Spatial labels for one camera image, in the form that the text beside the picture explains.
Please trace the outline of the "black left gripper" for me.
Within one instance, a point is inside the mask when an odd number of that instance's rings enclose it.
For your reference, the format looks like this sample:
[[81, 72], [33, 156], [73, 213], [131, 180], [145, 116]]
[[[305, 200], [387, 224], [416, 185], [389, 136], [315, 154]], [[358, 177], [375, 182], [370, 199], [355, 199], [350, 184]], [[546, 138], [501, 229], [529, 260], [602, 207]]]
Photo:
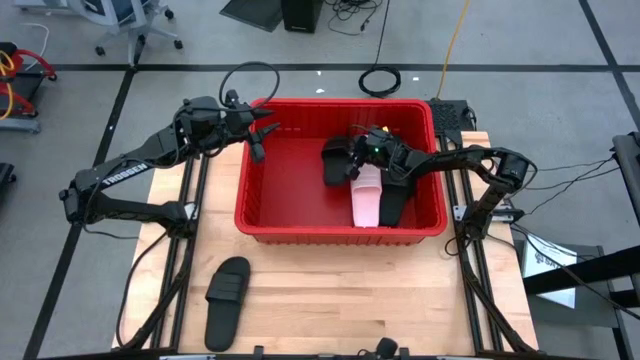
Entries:
[[[270, 95], [264, 98], [257, 105], [251, 106], [239, 101], [239, 95], [236, 90], [228, 90], [224, 98], [226, 110], [223, 119], [225, 124], [222, 135], [223, 143], [227, 145], [235, 142], [242, 142], [255, 120], [272, 115], [272, 110], [264, 108], [272, 98], [273, 95]], [[266, 152], [263, 146], [263, 141], [278, 127], [279, 124], [274, 123], [258, 129], [255, 132], [249, 133], [248, 143], [250, 146], [250, 155], [254, 163], [260, 163], [265, 159]]]

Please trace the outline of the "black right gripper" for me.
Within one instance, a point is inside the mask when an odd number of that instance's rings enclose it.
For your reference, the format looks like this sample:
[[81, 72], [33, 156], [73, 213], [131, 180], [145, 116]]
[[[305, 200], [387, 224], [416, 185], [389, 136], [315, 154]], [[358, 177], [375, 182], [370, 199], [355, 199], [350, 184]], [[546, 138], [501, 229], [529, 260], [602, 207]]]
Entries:
[[347, 161], [345, 176], [348, 180], [356, 180], [363, 165], [404, 173], [404, 150], [404, 143], [398, 137], [385, 128], [371, 127], [366, 134], [358, 134], [352, 138], [351, 156], [357, 158]]

